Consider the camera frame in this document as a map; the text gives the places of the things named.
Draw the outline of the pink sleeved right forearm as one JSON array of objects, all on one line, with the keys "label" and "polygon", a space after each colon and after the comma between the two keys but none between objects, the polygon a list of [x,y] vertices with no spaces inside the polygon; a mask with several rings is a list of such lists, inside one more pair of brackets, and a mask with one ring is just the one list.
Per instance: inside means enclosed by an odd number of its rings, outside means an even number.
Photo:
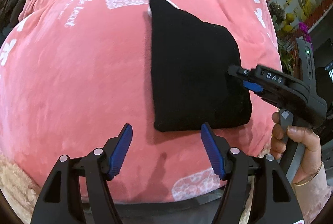
[{"label": "pink sleeved right forearm", "polygon": [[332,196],[332,186],[327,184],[323,164],[311,180],[292,184],[304,223],[311,223]]}]

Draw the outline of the person's right hand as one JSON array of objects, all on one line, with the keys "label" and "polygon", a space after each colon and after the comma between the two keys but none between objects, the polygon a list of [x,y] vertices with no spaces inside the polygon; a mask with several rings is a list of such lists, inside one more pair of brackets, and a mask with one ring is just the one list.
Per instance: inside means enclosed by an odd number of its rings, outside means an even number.
[{"label": "person's right hand", "polygon": [[304,156],[297,170],[293,183],[298,184],[311,180],[312,177],[321,168],[321,143],[320,138],[311,129],[298,126],[289,126],[284,132],[279,124],[279,113],[272,115],[272,120],[275,123],[272,129],[271,149],[270,153],[280,159],[286,150],[286,144],[283,142],[285,134],[290,140],[296,143],[301,143],[305,146]]}]

